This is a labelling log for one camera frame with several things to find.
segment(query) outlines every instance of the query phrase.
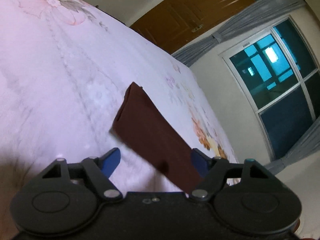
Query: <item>door handle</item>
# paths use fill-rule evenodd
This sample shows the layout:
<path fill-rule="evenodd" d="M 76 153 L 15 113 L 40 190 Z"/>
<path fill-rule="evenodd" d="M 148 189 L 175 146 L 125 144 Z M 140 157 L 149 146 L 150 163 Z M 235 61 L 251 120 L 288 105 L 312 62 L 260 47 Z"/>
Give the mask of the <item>door handle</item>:
<path fill-rule="evenodd" d="M 191 32 L 192 32 L 192 33 L 195 33 L 195 32 L 199 31 L 199 30 L 202 29 L 202 28 L 203 28 L 203 24 L 201 24 L 201 25 L 199 25 L 198 27 L 192 29 Z"/>

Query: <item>brown folded cloth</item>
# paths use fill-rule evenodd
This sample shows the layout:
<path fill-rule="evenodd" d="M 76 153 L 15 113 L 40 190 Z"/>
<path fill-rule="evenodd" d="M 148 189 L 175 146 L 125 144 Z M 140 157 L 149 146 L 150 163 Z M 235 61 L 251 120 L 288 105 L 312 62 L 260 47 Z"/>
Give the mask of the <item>brown folded cloth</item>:
<path fill-rule="evenodd" d="M 127 146 L 186 193 L 203 180 L 191 163 L 191 148 L 136 83 L 127 89 L 112 128 Z"/>

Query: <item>door panel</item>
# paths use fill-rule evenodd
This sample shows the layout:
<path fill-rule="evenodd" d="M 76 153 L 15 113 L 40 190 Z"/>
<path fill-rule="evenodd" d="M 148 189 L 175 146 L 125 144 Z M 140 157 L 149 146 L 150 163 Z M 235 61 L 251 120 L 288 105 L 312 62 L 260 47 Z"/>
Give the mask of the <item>door panel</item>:
<path fill-rule="evenodd" d="M 254 0 L 164 0 L 131 28 L 173 53 Z"/>

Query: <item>bright light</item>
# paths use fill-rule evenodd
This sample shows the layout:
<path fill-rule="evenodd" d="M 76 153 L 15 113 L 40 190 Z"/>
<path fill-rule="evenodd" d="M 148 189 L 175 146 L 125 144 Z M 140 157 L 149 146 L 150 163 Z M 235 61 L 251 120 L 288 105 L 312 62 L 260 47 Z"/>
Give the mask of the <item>bright light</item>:
<path fill-rule="evenodd" d="M 271 63 L 275 63 L 279 59 L 272 47 L 266 48 L 265 52 Z"/>
<path fill-rule="evenodd" d="M 249 67 L 249 68 L 248 68 L 248 71 L 249 71 L 250 75 L 252 75 L 252 76 L 254 75 L 254 72 L 253 72 L 252 67 Z"/>

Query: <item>maroon cloth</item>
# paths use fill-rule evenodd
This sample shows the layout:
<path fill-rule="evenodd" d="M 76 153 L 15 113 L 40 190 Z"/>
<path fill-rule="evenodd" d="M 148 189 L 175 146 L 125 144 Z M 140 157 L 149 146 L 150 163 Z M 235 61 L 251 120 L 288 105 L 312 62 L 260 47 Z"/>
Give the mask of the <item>maroon cloth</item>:
<path fill-rule="evenodd" d="M 203 180 L 191 163 L 191 148 L 136 83 L 127 89 L 112 128 L 127 146 L 186 193 Z"/>

